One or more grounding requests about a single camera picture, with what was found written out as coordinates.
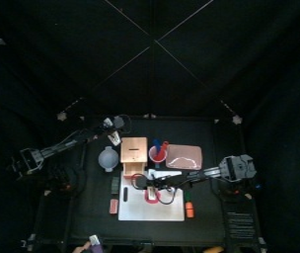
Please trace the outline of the person's hand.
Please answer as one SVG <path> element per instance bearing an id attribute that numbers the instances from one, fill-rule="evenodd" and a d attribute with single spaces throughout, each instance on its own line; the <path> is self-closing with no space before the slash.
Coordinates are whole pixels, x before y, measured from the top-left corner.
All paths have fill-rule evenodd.
<path id="1" fill-rule="evenodd" d="M 81 246 L 77 246 L 71 253 L 82 253 L 85 250 L 87 250 L 87 248 L 90 247 L 90 242 L 86 241 Z"/>

